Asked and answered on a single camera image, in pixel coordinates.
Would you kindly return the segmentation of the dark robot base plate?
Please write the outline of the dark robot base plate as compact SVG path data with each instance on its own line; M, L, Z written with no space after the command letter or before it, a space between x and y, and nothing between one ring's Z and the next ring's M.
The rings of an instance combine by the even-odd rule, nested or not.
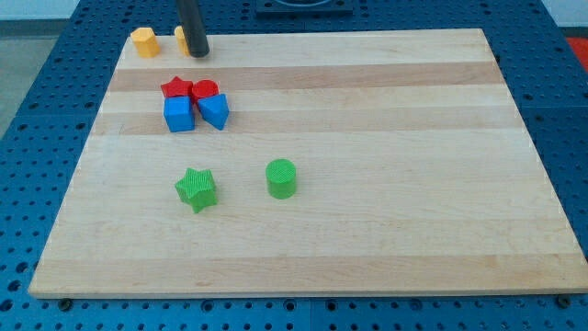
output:
M257 17L352 14L354 0L256 0Z

